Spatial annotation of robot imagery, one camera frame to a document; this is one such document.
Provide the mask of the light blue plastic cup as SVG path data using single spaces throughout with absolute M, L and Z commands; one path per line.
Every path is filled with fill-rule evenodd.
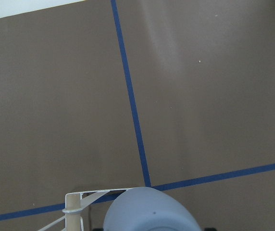
M 105 231 L 200 231 L 191 213 L 176 199 L 149 187 L 119 195 L 103 222 Z

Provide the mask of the blue tape line crosswise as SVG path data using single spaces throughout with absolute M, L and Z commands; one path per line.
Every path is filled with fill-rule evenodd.
M 205 184 L 205 183 L 215 182 L 215 181 L 221 181 L 221 180 L 226 180 L 231 178 L 237 178 L 237 177 L 242 177 L 247 175 L 254 175 L 254 174 L 273 171 L 273 170 L 275 170 L 275 163 L 264 165 L 264 166 L 230 171 L 226 173 L 219 173 L 219 174 L 214 174 L 214 175 L 209 175 L 209 176 L 199 177 L 199 178 L 194 178 L 189 180 L 181 180 L 181 181 L 171 182 L 171 183 L 162 184 L 162 185 L 156 185 L 156 186 L 152 186 L 152 188 L 157 189 L 159 191 L 167 191 L 167 190 L 184 188 L 184 187 Z M 62 204 L 48 205 L 48 206 L 43 206 L 38 208 L 0 214 L 0 221 L 33 216 L 33 215 L 38 215 L 38 214 L 43 214 L 48 212 L 60 211 L 61 209 L 64 209 L 64 208 L 65 208 L 65 204 L 62 203 Z

